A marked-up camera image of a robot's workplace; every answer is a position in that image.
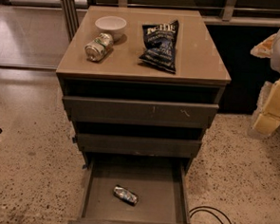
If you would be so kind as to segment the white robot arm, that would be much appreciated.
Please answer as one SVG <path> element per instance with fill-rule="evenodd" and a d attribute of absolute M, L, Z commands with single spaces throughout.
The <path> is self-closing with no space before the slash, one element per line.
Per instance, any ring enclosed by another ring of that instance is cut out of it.
<path fill-rule="evenodd" d="M 271 69 L 280 74 L 280 29 L 250 53 L 260 59 L 269 58 Z M 257 139 L 270 136 L 280 126 L 280 79 L 277 82 L 265 82 L 260 90 L 256 109 L 252 114 L 249 134 Z"/>

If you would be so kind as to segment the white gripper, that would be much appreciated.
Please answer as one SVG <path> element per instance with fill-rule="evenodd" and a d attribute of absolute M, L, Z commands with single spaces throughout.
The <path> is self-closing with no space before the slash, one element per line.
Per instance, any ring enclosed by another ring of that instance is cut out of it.
<path fill-rule="evenodd" d="M 273 33 L 260 44 L 254 46 L 251 55 L 260 59 L 270 58 L 272 44 L 276 35 Z M 280 79 L 274 84 L 265 82 L 261 87 L 256 109 L 251 116 L 249 136 L 268 137 L 280 126 Z"/>

